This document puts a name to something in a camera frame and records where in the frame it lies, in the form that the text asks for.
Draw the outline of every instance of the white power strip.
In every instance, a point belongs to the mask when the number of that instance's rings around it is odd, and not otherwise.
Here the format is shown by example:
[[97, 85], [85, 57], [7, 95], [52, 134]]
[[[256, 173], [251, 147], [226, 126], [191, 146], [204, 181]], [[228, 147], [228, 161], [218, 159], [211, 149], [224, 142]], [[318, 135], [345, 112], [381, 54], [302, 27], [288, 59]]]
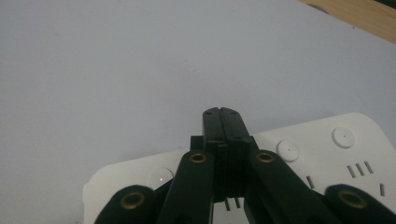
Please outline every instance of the white power strip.
[[[318, 193], [332, 185], [362, 189], [396, 213], [396, 151], [379, 126], [357, 113], [253, 134], [260, 149], [278, 153]], [[170, 180], [188, 150], [179, 150], [100, 169], [84, 186], [84, 224], [92, 224], [120, 189], [153, 189]], [[213, 223], [248, 224], [243, 199], [216, 203]]]

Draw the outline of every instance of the white surface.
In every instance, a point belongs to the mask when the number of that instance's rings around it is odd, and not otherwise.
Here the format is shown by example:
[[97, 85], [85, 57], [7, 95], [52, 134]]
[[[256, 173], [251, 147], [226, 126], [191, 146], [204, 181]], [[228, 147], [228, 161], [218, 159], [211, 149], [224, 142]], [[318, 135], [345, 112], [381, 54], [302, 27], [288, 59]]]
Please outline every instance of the white surface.
[[174, 174], [172, 171], [161, 167], [151, 174], [148, 186], [152, 189], [157, 189], [169, 180], [173, 179], [173, 177]]
[[359, 111], [396, 143], [396, 45], [295, 0], [0, 3], [2, 223], [74, 223], [107, 164]]
[[[332, 141], [334, 127], [343, 132], [348, 130], [346, 135], [353, 130], [358, 139], [357, 145], [351, 146], [349, 151], [338, 147]], [[347, 184], [364, 190], [396, 213], [396, 179], [393, 172], [390, 172], [396, 170], [396, 151], [380, 127], [370, 118], [350, 113], [256, 133], [253, 136], [260, 149], [282, 154], [281, 157], [288, 162], [290, 168], [308, 187], [313, 185], [313, 190], [318, 193], [324, 194], [329, 186]], [[297, 144], [291, 140], [282, 140], [285, 138], [294, 139]], [[292, 152], [300, 152], [299, 146], [302, 156], [296, 158]], [[124, 161], [97, 171], [84, 187], [84, 223], [94, 223], [111, 197], [120, 189], [132, 185], [149, 187], [151, 178], [153, 175], [157, 177], [159, 170], [167, 171], [163, 173], [164, 176], [169, 173], [175, 174], [181, 157], [187, 151], [180, 150]], [[349, 173], [348, 166], [355, 170], [355, 177]], [[384, 195], [381, 195], [380, 185], [386, 189]], [[215, 204], [214, 223], [248, 224], [243, 199], [240, 199], [239, 209], [233, 199], [229, 199], [229, 203], [230, 211], [226, 210], [224, 203]]]

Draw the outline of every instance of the white table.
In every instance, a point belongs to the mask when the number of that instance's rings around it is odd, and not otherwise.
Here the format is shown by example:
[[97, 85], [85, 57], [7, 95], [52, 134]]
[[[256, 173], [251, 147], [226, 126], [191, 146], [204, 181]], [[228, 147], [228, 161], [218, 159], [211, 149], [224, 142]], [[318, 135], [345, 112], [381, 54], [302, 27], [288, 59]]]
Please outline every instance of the white table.
[[360, 112], [396, 146], [395, 59], [295, 0], [2, 1], [1, 222], [82, 220], [96, 170], [188, 148], [214, 106], [251, 133]]

